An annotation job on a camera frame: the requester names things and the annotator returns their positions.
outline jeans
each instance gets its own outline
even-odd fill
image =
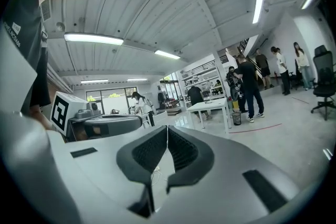
[[[263,114],[264,112],[264,103],[263,100],[260,96],[260,91],[259,89],[255,90],[246,90],[245,89],[245,96],[246,96],[246,101],[247,101],[247,106],[248,106],[248,116],[250,119],[253,118],[254,116],[254,107],[253,107],[253,97],[256,98],[258,106],[259,106],[259,113]]]
[[[283,88],[285,90],[285,93],[289,93],[290,92],[290,86],[289,86],[289,74],[288,74],[288,70],[284,73],[281,73],[281,79],[282,79],[282,84],[283,84]]]
[[[313,83],[310,81],[309,67],[300,67],[300,72],[302,74],[303,83],[305,88],[312,88]]]

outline ceiling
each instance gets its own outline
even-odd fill
[[[90,79],[134,76],[154,81],[213,50],[231,46],[278,25],[284,8],[305,0],[265,0],[258,24],[252,24],[255,0],[56,0],[45,21],[50,64],[69,85]],[[124,45],[66,43],[66,31],[125,39]],[[155,55],[161,49],[181,56]]]

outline trash can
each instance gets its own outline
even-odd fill
[[[233,119],[233,124],[234,125],[241,125],[241,120],[242,120],[242,117],[241,117],[241,113],[240,112],[234,112],[231,114],[231,118]]]

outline person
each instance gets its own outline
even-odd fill
[[[202,90],[199,87],[191,86],[191,88],[188,90],[187,96],[190,97],[191,105],[204,102]],[[206,110],[201,111],[201,113],[205,114],[207,120],[211,119]],[[194,114],[196,114],[198,119],[201,121],[198,111],[195,111]]]
[[[45,129],[52,129],[40,107],[50,104],[47,85],[47,35],[43,29],[39,6],[45,0],[9,0],[1,24],[13,44],[37,72],[21,112],[39,121]]]
[[[271,72],[269,71],[267,57],[261,53],[259,48],[256,50],[256,52],[257,52],[256,63],[257,66],[261,69],[261,75],[263,77],[264,87],[265,89],[267,89],[267,83],[268,83],[269,87],[273,88],[274,86],[271,83],[271,77],[270,77]]]
[[[119,112],[120,112],[119,110],[112,109],[110,114],[119,114]]]
[[[216,80],[216,84],[215,84],[214,87],[218,87],[218,86],[222,86],[222,84],[221,84],[221,82],[220,82],[219,79]],[[220,87],[220,88],[216,88],[216,89],[215,89],[215,92],[216,92],[216,93],[223,92],[223,88],[222,88],[222,87]]]
[[[233,66],[229,67],[229,72],[226,74],[225,81],[227,81],[227,84],[229,85],[230,89],[235,88],[237,86],[239,87],[240,92],[242,93],[241,98],[238,96],[238,106],[239,106],[239,111],[241,113],[246,113],[247,110],[245,109],[245,103],[246,103],[246,98],[245,98],[245,91],[244,91],[244,86],[243,82],[241,79],[237,79],[234,75],[235,68]]]
[[[238,79],[243,80],[245,96],[248,106],[248,118],[247,120],[250,123],[254,122],[254,105],[253,105],[253,97],[256,98],[259,112],[257,116],[264,118],[264,102],[261,98],[260,91],[258,89],[258,73],[255,65],[249,61],[246,61],[245,56],[240,54],[237,57],[239,62],[239,67],[235,70],[234,75]]]
[[[309,67],[308,58],[307,58],[307,55],[304,53],[303,49],[300,48],[297,42],[294,42],[293,45],[294,45],[294,50],[296,54],[295,61],[298,65],[298,69],[300,73],[302,74],[304,88],[306,91],[308,91],[308,89],[314,88],[313,83],[310,78],[310,67]]]
[[[155,126],[153,119],[155,112],[153,111],[154,106],[151,101],[147,97],[140,95],[138,92],[132,93],[132,99],[133,98],[138,101],[138,107],[135,109],[134,113],[137,114],[140,110],[142,113],[147,113],[152,127]]]
[[[282,56],[282,54],[279,53],[279,50],[276,47],[271,47],[271,52],[277,57],[278,68],[279,68],[279,72],[281,75],[282,84],[284,88],[283,94],[289,95],[290,94],[289,73],[288,73],[288,68],[286,65],[286,60],[284,56]]]

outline black office chair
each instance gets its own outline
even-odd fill
[[[313,58],[314,64],[318,72],[317,86],[314,87],[313,94],[318,97],[324,97],[324,102],[318,102],[318,106],[311,110],[326,108],[324,119],[327,120],[327,107],[336,109],[333,99],[331,98],[336,92],[335,77],[333,72],[332,53],[327,51],[325,46],[322,45],[315,49],[315,57]]]

